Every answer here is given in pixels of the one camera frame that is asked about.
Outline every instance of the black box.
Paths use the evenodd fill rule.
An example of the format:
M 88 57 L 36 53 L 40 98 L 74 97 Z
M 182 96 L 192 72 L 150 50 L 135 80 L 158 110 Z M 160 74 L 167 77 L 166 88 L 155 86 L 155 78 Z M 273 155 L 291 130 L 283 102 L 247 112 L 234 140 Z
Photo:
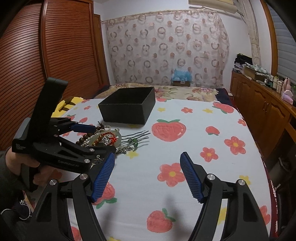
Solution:
M 137 87 L 118 89 L 98 106 L 105 122 L 145 125 L 154 105 L 154 87 Z

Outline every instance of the yellow star print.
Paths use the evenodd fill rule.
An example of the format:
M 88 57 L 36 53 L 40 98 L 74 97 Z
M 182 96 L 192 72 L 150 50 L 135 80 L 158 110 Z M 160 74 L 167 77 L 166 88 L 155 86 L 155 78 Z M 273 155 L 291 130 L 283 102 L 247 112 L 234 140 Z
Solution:
M 133 159 L 134 157 L 138 156 L 139 154 L 136 151 L 128 151 L 127 156 L 130 157 L 130 159 Z
M 243 175 L 240 175 L 239 176 L 239 179 L 243 179 L 246 184 L 249 186 L 251 184 L 250 180 L 249 180 L 249 176 L 243 176 Z
M 217 225 L 219 225 L 225 221 L 226 211 L 227 211 L 226 207 L 221 207 Z
M 113 237 L 109 237 L 107 241 L 120 241 L 120 239 L 114 239 Z
M 204 112 L 206 112 L 206 113 L 213 113 L 213 111 L 210 110 L 209 108 L 206 108 L 206 109 L 204 109 L 204 110 L 202 110 L 202 111 L 204 111 Z
M 157 110 L 158 110 L 159 112 L 163 112 L 163 111 L 165 111 L 165 108 L 161 108 L 161 107 L 159 107 Z

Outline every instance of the cardboard box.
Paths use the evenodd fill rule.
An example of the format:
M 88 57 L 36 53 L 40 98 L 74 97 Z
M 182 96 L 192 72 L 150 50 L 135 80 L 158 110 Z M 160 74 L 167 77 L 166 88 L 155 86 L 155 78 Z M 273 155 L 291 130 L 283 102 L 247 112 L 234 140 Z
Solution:
M 190 81 L 185 81 L 185 83 L 181 83 L 181 81 L 179 80 L 174 80 L 173 81 L 173 86 L 185 86 L 185 87 L 190 87 Z
M 247 66 L 244 67 L 244 74 L 252 78 L 253 80 L 261 80 L 264 82 L 265 77 L 256 74 L 256 71 L 253 69 L 248 68 Z
M 105 122 L 145 125 L 154 105 L 154 87 L 137 87 L 118 89 L 98 106 Z

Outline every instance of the wooden wardrobe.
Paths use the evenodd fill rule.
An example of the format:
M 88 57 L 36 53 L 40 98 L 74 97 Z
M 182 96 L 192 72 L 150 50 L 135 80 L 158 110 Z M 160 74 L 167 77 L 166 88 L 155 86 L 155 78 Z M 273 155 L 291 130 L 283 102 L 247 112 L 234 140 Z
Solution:
M 65 98 L 93 98 L 109 85 L 97 18 L 90 0 L 33 0 L 12 20 L 0 39 L 0 150 L 32 114 L 47 77 L 68 81 Z

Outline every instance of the patterned curtain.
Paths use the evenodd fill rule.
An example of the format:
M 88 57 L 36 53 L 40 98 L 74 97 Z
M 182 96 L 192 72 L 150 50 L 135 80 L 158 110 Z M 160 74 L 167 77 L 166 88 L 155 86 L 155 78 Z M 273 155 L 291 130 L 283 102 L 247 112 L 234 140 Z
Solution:
M 177 69 L 197 87 L 223 87 L 229 40 L 217 12 L 148 12 L 106 24 L 116 83 L 170 85 Z

